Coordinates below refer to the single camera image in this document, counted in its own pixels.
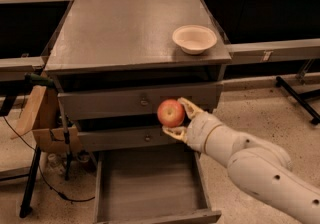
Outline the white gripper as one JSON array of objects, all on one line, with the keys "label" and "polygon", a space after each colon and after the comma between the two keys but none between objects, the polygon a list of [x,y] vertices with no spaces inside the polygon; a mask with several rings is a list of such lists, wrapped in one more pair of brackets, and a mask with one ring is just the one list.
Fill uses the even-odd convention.
[{"label": "white gripper", "polygon": [[162,127],[162,131],[168,136],[186,142],[195,151],[205,152],[206,141],[213,130],[222,125],[222,122],[213,114],[203,110],[184,97],[178,102],[183,106],[188,118],[192,120],[188,127]]}]

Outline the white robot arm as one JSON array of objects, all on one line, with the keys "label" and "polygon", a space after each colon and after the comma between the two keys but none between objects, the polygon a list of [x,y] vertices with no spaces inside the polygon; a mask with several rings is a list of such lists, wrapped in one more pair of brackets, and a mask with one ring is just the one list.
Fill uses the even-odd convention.
[{"label": "white robot arm", "polygon": [[320,190],[292,173],[280,146],[230,128],[183,97],[163,101],[157,117],[165,134],[217,161],[243,192],[302,224],[320,224]]}]

